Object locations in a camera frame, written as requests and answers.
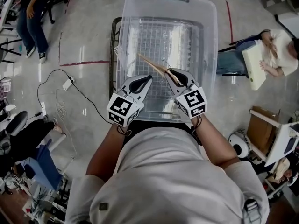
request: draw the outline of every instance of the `power adapter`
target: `power adapter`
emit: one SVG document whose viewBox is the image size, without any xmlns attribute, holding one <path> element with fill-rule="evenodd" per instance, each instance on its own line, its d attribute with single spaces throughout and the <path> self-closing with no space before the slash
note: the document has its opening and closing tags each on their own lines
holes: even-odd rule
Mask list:
<svg viewBox="0 0 299 224">
<path fill-rule="evenodd" d="M 67 91 L 73 83 L 75 83 L 75 78 L 69 77 L 68 80 L 63 84 L 62 88 Z"/>
</svg>

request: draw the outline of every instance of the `concrete floor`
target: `concrete floor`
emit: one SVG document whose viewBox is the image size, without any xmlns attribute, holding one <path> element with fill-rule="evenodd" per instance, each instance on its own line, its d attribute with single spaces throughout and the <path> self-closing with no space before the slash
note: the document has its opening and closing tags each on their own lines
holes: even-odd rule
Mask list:
<svg viewBox="0 0 299 224">
<path fill-rule="evenodd" d="M 50 24 L 44 21 L 44 31 L 50 43 L 48 60 L 39 64 L 38 54 L 31 58 L 11 56 L 14 64 L 1 63 L 1 77 L 11 79 L 12 91 L 8 99 L 16 108 L 12 113 L 27 110 L 29 117 L 41 111 L 37 101 L 38 85 L 45 81 L 54 69 L 64 69 L 76 79 L 77 87 L 90 98 L 106 116 L 108 98 L 108 63 L 63 66 L 89 61 L 108 61 L 111 25 L 114 18 L 121 16 L 125 0 L 70 0 L 53 9 L 56 20 Z M 219 49 L 230 43 L 230 29 L 226 1 L 229 3 L 234 40 L 258 34 L 263 29 L 279 28 L 273 15 L 268 13 L 261 0 L 209 0 L 217 7 Z M 267 77 L 258 91 L 252 91 L 245 77 L 216 77 L 214 94 L 211 97 L 207 116 L 212 123 L 228 136 L 237 127 L 247 127 L 248 113 L 252 105 L 277 112 L 280 108 L 293 112 L 298 107 L 298 74 L 288 77 Z M 67 170 L 69 177 L 81 176 L 87 164 L 104 139 L 109 124 L 96 113 L 94 107 L 79 92 L 71 87 L 62 91 L 67 77 L 62 72 L 54 72 L 39 90 L 40 101 L 44 102 L 47 113 L 56 115 L 55 91 L 59 100 L 64 101 L 67 116 L 66 127 L 71 132 L 78 158 Z M 74 151 L 67 138 L 52 153 L 56 165 L 61 168 Z"/>
</svg>

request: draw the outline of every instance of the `white cable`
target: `white cable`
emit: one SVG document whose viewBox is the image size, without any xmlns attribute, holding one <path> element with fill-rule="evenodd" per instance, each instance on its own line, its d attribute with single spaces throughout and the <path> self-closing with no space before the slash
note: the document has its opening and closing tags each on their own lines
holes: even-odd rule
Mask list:
<svg viewBox="0 0 299 224">
<path fill-rule="evenodd" d="M 65 122 L 64 122 L 64 120 L 63 120 L 63 118 L 66 117 L 66 115 L 67 115 L 67 113 L 66 113 L 66 109 L 64 108 L 64 107 L 65 107 L 65 103 L 64 103 L 63 101 L 60 101 L 60 100 L 57 99 L 57 91 L 61 91 L 61 89 L 56 89 L 56 90 L 55 90 L 56 111 L 57 111 L 57 114 L 58 114 L 60 120 L 63 122 L 64 127 L 65 127 L 67 133 L 68 133 L 69 136 L 70 136 L 71 144 L 72 144 L 72 146 L 73 146 L 73 148 L 74 148 L 74 150 L 75 150 L 75 153 L 76 153 L 76 156 L 75 156 L 75 157 L 72 156 L 71 158 L 72 158 L 72 159 L 75 159 L 75 158 L 78 157 L 78 153 L 77 153 L 77 150 L 76 150 L 76 148 L 75 148 L 75 145 L 74 145 L 74 142 L 73 142 L 73 138 L 71 137 L 71 133 L 70 133 L 70 131 L 67 129 L 67 127 L 66 127 L 66 125 L 65 125 Z"/>
</svg>

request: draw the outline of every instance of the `sneaker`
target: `sneaker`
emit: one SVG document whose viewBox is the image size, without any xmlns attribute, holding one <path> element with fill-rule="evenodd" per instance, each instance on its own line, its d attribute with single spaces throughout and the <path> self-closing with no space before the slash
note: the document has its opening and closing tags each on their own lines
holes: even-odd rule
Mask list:
<svg viewBox="0 0 299 224">
<path fill-rule="evenodd" d="M 46 61 L 46 53 L 42 52 L 39 54 L 39 62 L 40 64 L 44 64 Z"/>
<path fill-rule="evenodd" d="M 29 58 L 32 55 L 32 53 L 34 52 L 35 49 L 36 49 L 36 47 L 33 46 L 33 48 L 31 48 L 30 50 L 28 50 L 27 53 L 26 53 L 26 58 Z"/>
</svg>

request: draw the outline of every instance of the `white fabric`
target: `white fabric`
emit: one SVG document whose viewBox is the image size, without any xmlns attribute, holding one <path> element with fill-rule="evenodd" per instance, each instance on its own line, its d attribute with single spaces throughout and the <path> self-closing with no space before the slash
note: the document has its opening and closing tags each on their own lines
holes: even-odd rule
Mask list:
<svg viewBox="0 0 299 224">
<path fill-rule="evenodd" d="M 261 40 L 257 40 L 256 44 L 261 44 L 263 60 L 275 69 L 281 67 L 285 76 L 290 75 L 298 66 L 298 60 L 292 57 L 287 49 L 287 45 L 292 39 L 284 30 L 270 30 L 270 34 L 273 38 L 273 44 L 277 47 L 278 59 L 274 58 Z"/>
<path fill-rule="evenodd" d="M 72 185 L 65 223 L 242 223 L 245 198 L 266 222 L 267 195 L 249 162 L 225 171 L 203 160 L 185 131 L 151 128 L 133 137 L 106 182 L 88 175 Z M 107 210 L 99 210 L 108 203 Z"/>
</svg>

